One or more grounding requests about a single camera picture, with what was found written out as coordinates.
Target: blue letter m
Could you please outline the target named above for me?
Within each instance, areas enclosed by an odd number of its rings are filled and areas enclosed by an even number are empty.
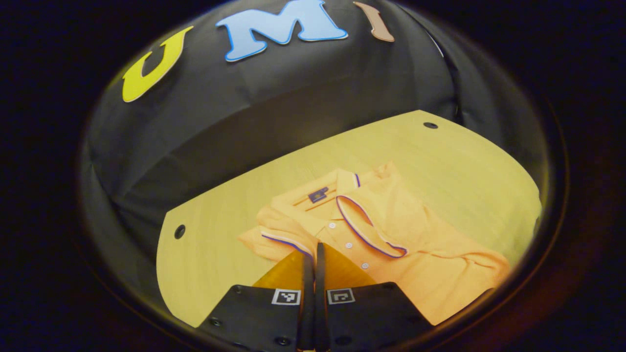
[[[302,31],[298,38],[304,41],[343,39],[348,33],[338,28],[328,16],[322,0],[289,1],[280,14],[259,10],[246,10],[226,17],[215,24],[226,26],[232,49],[226,54],[226,61],[237,61],[265,50],[267,43],[254,39],[252,31],[279,44],[287,44],[291,39],[296,22]]]

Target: orange polo shirt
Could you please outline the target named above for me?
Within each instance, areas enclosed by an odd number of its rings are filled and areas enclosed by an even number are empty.
[[[395,282],[431,324],[463,309],[508,274],[508,261],[458,232],[404,188],[392,162],[335,170],[274,197],[239,239],[280,261],[337,249],[376,282]]]

